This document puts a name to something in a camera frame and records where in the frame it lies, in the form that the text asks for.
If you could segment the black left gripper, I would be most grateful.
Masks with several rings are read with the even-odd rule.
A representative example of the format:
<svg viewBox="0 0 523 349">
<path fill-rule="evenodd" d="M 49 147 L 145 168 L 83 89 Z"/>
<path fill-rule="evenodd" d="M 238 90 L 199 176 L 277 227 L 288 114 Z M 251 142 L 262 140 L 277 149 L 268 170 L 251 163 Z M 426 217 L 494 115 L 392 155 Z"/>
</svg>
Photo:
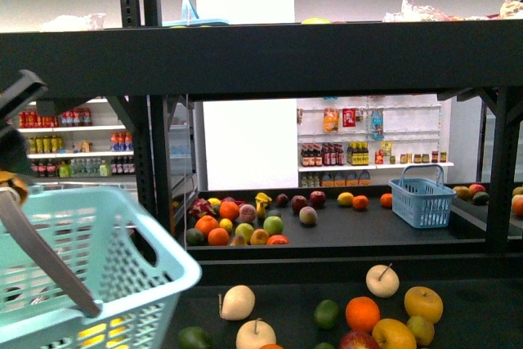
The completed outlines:
<svg viewBox="0 0 523 349">
<path fill-rule="evenodd" d="M 35 73 L 23 69 L 20 78 L 1 94 L 1 169 L 25 177 L 34 171 L 27 157 L 27 139 L 8 119 L 47 91 L 47 85 Z"/>
</svg>

